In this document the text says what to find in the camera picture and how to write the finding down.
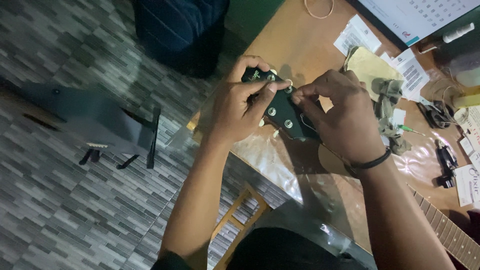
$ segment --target wooden chair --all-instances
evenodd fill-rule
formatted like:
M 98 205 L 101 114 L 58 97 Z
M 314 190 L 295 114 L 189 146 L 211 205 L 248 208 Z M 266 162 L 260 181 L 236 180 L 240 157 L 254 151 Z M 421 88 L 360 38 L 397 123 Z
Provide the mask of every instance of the wooden chair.
M 238 219 L 233 216 L 233 213 L 237 210 L 238 206 L 242 203 L 244 199 L 246 199 L 249 194 L 258 202 L 259 208 L 254 213 L 254 215 L 247 220 L 245 224 L 242 224 Z M 260 194 L 258 194 L 251 185 L 245 182 L 245 190 L 239 195 L 239 197 L 233 202 L 232 206 L 228 209 L 225 215 L 222 217 L 220 222 L 216 225 L 212 239 L 215 238 L 217 233 L 222 229 L 222 227 L 227 223 L 227 221 L 231 221 L 233 225 L 240 229 L 240 232 L 237 234 L 237 237 L 233 240 L 232 244 L 228 247 L 227 251 L 223 255 L 223 257 L 218 261 L 217 265 L 214 267 L 214 270 L 224 270 L 227 268 L 228 263 L 230 262 L 233 252 L 235 248 L 238 246 L 240 241 L 245 237 L 245 234 L 248 232 L 249 228 L 258 220 L 258 218 L 267 213 L 271 210 L 270 206 L 265 202 Z

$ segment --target black wristband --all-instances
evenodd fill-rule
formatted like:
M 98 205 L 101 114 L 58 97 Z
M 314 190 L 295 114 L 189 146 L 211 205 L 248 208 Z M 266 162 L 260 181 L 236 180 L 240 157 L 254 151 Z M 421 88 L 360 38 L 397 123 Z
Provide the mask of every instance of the black wristband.
M 352 164 L 352 169 L 354 170 L 358 170 L 358 169 L 370 169 L 370 168 L 373 168 L 375 166 L 378 166 L 380 165 L 382 162 L 384 162 L 385 160 L 387 160 L 387 158 L 392 154 L 392 150 L 390 150 L 390 148 L 386 148 L 386 151 L 385 151 L 385 154 L 379 158 L 377 158 L 376 160 L 372 160 L 370 162 L 367 162 L 367 163 L 358 163 L 358 164 Z

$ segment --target hand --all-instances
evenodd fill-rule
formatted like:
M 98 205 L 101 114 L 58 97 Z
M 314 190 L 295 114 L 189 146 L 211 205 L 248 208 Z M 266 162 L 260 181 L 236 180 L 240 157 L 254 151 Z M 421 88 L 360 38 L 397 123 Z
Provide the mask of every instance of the hand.
M 258 67 L 265 72 L 270 70 L 261 57 L 241 56 L 216 91 L 210 135 L 231 144 L 252 134 L 276 91 L 290 85 L 290 82 L 242 83 L 241 77 L 247 67 Z M 254 94 L 258 95 L 248 103 L 247 99 Z
M 314 104 L 319 95 L 332 101 L 327 113 Z M 329 70 L 299 87 L 292 101 L 313 122 L 325 145 L 350 163 L 366 163 L 385 153 L 372 101 L 353 71 Z

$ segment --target black sleeve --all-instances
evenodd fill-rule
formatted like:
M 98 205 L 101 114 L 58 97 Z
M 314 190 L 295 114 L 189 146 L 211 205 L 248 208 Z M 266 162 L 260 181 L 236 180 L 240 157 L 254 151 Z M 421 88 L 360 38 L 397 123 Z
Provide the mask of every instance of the black sleeve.
M 192 270 L 192 268 L 176 253 L 167 251 L 165 256 L 155 262 L 151 270 Z

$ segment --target tiled floor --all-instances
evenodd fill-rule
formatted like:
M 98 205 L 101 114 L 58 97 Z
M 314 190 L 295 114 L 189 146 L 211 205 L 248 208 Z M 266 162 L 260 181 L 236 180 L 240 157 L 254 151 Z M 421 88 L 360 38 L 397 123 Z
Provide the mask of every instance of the tiled floor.
M 85 148 L 64 145 L 0 108 L 0 269 L 149 269 L 197 147 L 191 140 L 182 150 L 165 143 L 218 79 L 187 78 L 146 57 L 128 0 L 0 1 L 0 75 L 18 85 L 95 89 L 146 118 L 162 107 L 155 169 L 139 158 L 123 171 L 115 166 L 127 157 L 108 153 L 78 166 Z M 219 218 L 244 180 L 274 208 L 288 198 L 230 156 Z M 246 220 L 255 207 L 244 203 L 237 218 Z M 236 233 L 228 225 L 215 238 L 209 268 Z

